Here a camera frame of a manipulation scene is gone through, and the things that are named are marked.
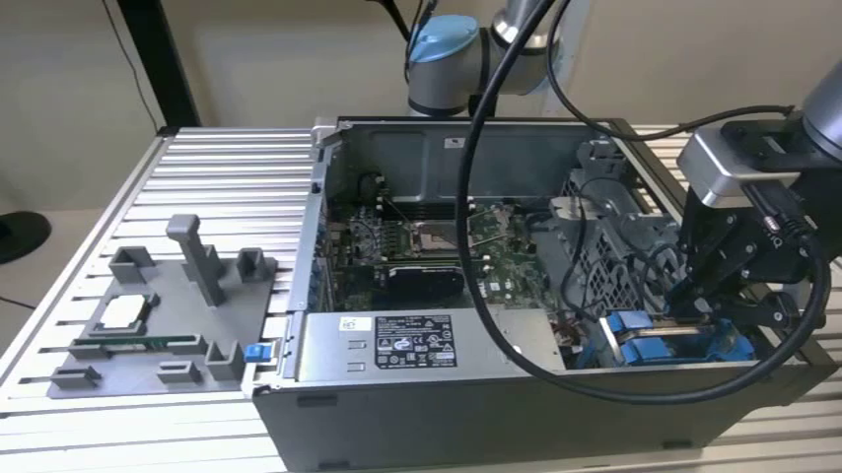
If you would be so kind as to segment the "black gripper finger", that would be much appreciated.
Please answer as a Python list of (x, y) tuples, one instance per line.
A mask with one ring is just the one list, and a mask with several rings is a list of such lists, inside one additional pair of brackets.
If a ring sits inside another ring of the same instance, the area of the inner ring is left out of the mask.
[(690, 189), (679, 231), (679, 249), (687, 259), (686, 276), (667, 293), (667, 314), (679, 321), (695, 320), (695, 289), (718, 292), (737, 290), (739, 266), (755, 250), (739, 245), (750, 209), (711, 208)]
[(738, 329), (794, 329), (802, 320), (795, 298), (785, 291), (753, 285), (739, 290), (695, 289), (695, 319), (725, 321)]

